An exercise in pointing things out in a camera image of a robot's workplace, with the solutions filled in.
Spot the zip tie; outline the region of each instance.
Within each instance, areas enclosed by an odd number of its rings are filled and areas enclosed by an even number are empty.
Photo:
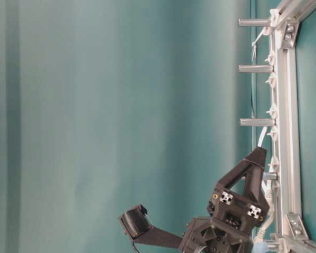
[[[262,29],[262,31],[259,33],[259,35],[256,38],[256,40],[252,43],[252,47],[253,47],[252,61],[254,61],[254,59],[256,59],[256,43],[261,38],[261,36],[264,34],[264,31],[265,31],[265,28]]]

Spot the black 3d-printed part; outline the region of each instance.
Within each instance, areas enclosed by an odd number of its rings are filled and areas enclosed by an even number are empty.
[[[253,243],[249,236],[221,221],[210,217],[193,218],[179,250],[194,253],[206,247],[206,253],[246,253],[251,252]]]
[[[146,214],[147,210],[142,205],[137,205],[119,216],[118,219],[131,241],[136,244],[178,248],[182,238],[151,225]]]
[[[218,220],[250,236],[267,216],[269,205],[261,191],[267,150],[255,148],[216,184],[208,205],[213,220]],[[245,177],[242,195],[231,188]]]
[[[122,215],[122,221],[133,239],[149,231],[151,228],[151,224],[145,217],[145,213],[141,207],[136,206]]]
[[[261,191],[266,149],[257,147],[214,187],[209,217],[193,218],[183,238],[154,227],[147,210],[138,205],[119,217],[132,243],[179,248],[183,253],[250,253],[251,231],[259,227],[269,210]],[[242,194],[231,188],[245,177]]]

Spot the teal backdrop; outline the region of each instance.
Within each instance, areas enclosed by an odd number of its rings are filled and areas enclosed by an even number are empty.
[[[250,1],[0,0],[0,253],[181,235],[251,150]],[[139,246],[143,252],[176,252]]]
[[[296,54],[303,217],[316,241],[316,10],[302,23]]]

